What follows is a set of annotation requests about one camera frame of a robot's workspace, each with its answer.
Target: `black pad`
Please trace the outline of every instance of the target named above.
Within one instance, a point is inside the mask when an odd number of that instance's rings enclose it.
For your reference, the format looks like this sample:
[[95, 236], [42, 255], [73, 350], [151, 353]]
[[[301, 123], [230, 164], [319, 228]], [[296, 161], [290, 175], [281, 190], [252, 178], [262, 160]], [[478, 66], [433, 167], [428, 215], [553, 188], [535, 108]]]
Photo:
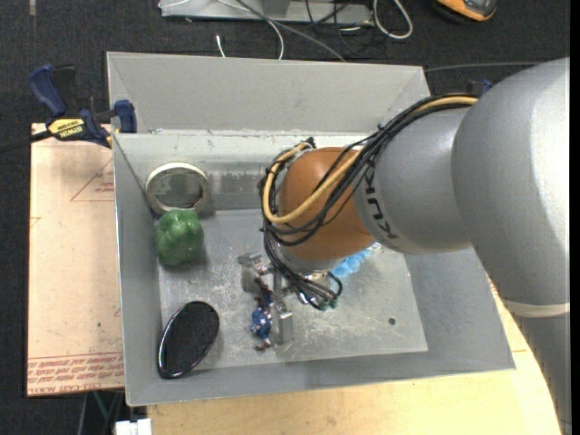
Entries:
[[196, 367], [218, 337], [219, 316], [207, 303], [187, 303], [169, 319], [159, 343], [159, 374], [174, 379]]

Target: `cardboard sheet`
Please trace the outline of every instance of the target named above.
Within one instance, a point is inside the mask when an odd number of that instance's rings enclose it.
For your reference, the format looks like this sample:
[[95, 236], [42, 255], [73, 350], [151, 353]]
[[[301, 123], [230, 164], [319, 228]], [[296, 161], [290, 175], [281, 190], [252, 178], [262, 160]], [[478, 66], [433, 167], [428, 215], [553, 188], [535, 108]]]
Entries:
[[32, 146], [29, 396], [124, 384], [112, 152]]

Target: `clamp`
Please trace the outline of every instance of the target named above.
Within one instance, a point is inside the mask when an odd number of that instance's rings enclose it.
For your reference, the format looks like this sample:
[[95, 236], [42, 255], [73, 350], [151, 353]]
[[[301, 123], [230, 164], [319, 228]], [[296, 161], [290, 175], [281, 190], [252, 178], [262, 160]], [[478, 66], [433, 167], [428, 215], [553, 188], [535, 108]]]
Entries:
[[48, 63], [37, 68], [28, 78], [34, 96], [52, 113], [45, 123], [46, 130], [33, 135], [31, 141], [55, 137], [57, 140], [86, 140], [110, 148], [111, 135], [101, 124], [113, 117], [118, 117], [121, 122], [120, 132], [137, 131], [135, 110], [128, 100], [116, 101], [112, 110], [98, 114], [83, 108], [70, 115], [70, 109], [76, 110], [74, 75], [72, 66], [53, 70]]

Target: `yellow clamp label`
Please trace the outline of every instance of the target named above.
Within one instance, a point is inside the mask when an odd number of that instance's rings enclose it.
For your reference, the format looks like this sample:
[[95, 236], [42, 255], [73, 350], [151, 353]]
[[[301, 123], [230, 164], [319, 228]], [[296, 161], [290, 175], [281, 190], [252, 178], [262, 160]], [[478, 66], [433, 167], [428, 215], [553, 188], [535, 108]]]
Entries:
[[48, 130], [52, 135], [57, 135], [61, 139], [66, 139], [67, 137], [83, 132], [83, 125], [84, 122], [80, 118], [66, 118], [52, 122], [48, 126]]

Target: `gray robot arm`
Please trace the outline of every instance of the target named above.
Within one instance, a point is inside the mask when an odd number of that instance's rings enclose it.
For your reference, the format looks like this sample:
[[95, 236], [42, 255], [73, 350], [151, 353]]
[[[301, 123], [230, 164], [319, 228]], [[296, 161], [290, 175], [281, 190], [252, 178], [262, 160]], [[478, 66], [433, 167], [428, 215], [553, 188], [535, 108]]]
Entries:
[[473, 246], [543, 369], [563, 431], [570, 382], [569, 72], [558, 60], [400, 132], [355, 195], [404, 253]]

